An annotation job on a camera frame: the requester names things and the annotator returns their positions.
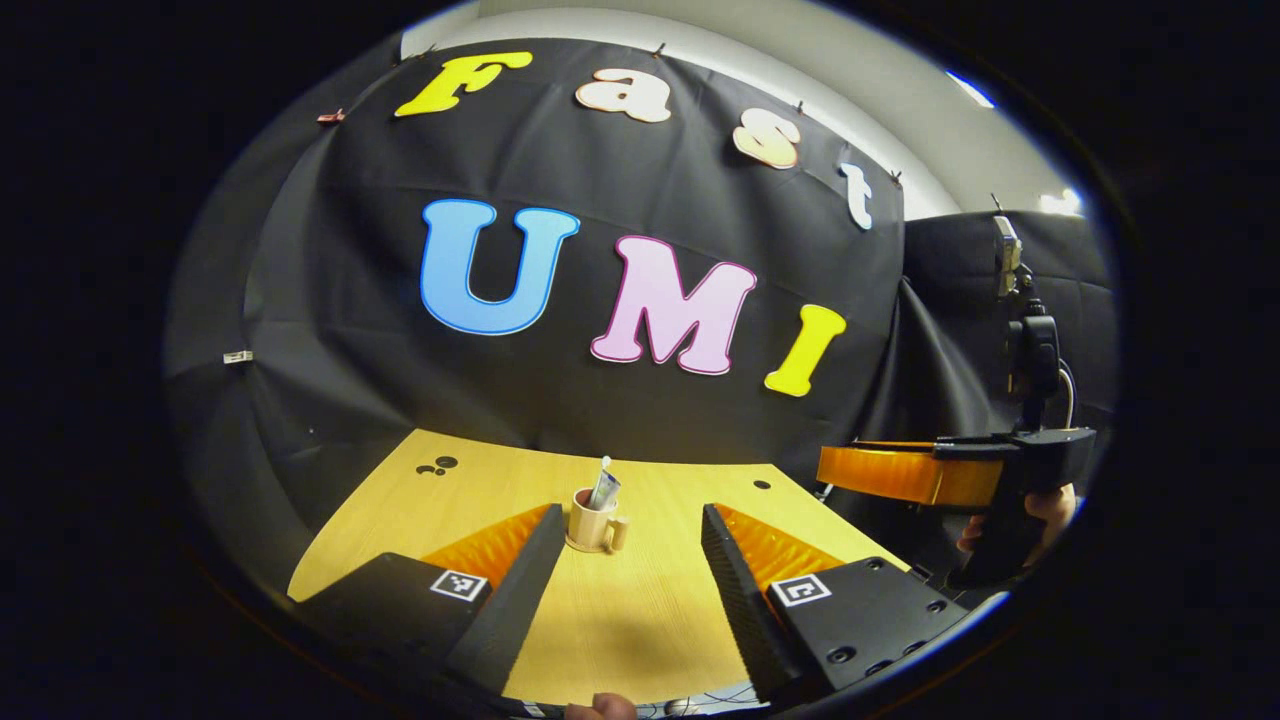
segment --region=black fabric backdrop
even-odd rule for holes
[[[1007,429],[1011,406],[996,400],[1004,365],[992,333],[1005,318],[991,297],[989,214],[904,223],[884,168],[772,96],[680,60],[517,40],[393,67],[394,46],[352,63],[264,131],[210,199],[175,273],[165,366],[188,482],[232,556],[268,587],[283,591],[314,533],[415,427],[553,452],[773,462],[808,487],[819,447],[854,436]],[[443,61],[517,50],[534,61],[460,91],[453,109],[392,118]],[[673,117],[649,124],[579,105],[573,91],[611,67],[664,79]],[[340,126],[315,122],[338,108],[348,114]],[[796,168],[776,170],[733,147],[748,108],[799,126]],[[849,217],[841,161],[867,174],[870,231]],[[471,274],[474,292],[492,300],[513,286],[517,210],[581,220],[534,325],[474,336],[426,313],[421,210],[449,197],[497,209]],[[1059,313],[1082,389],[1076,424],[1105,423],[1115,310],[1088,225],[1011,218]],[[639,361],[589,354],[617,296],[623,234],[675,246],[686,292],[718,261],[758,275],[728,374],[657,365],[643,333]],[[813,391],[795,398],[763,379],[795,341],[806,302],[849,328]],[[253,363],[221,365],[223,352],[241,348]],[[873,537],[919,525],[881,505],[832,498]]]

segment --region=mug handle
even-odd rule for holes
[[[609,527],[613,528],[613,537],[609,538],[609,550],[622,550],[627,542],[627,528],[631,520],[627,518],[609,518]]]

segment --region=toothpaste tube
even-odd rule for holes
[[[586,500],[588,510],[604,510],[605,507],[609,507],[618,496],[618,489],[622,488],[622,483],[605,470],[608,465],[609,456],[605,455],[600,461],[600,477],[596,478],[595,487],[591,489],[591,496]]]

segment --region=orange soft gripper pad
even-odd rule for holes
[[[550,505],[526,510],[422,557],[438,568],[488,578],[498,589]]]
[[[996,495],[1002,460],[938,460],[924,452],[932,442],[879,443],[870,447],[823,447],[818,480],[840,488],[865,492],[920,505],[986,507]],[[899,451],[915,447],[918,452]]]
[[[756,587],[768,597],[772,583],[838,568],[845,562],[782,530],[716,503],[724,525],[751,569]]]

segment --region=black border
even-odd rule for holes
[[[1274,541],[1267,519],[1248,515],[1263,505],[1251,480],[1276,477],[1274,441],[1256,433],[1274,384],[1257,336],[1277,295],[1257,252],[1262,204],[1248,199],[1268,177],[1256,164],[1266,91],[1252,85],[1265,78],[1249,69],[1266,68],[1258,4],[856,9],[970,79],[1002,68],[1005,87],[1024,87],[1092,150],[1137,231],[1121,246],[1121,427],[1094,496],[991,621],[899,687],[882,683],[881,700],[964,661],[890,715],[1262,716],[1274,703],[1262,629],[1276,603],[1263,589],[1274,559],[1257,550]],[[33,161],[6,182],[31,256],[17,265],[24,311],[12,331],[29,361],[14,380],[31,438],[19,445],[33,451],[19,452],[10,506],[27,715],[372,710],[252,629],[175,542],[192,528],[172,514],[180,497],[157,340],[180,241],[238,149],[289,99],[426,13],[407,1],[224,3],[177,18],[20,12],[15,50],[29,77],[8,113],[22,126],[15,156]],[[1000,102],[1047,127],[1019,97]],[[233,569],[205,562],[230,598],[252,597]],[[283,626],[264,605],[251,616]],[[855,710],[841,702],[806,710]]]

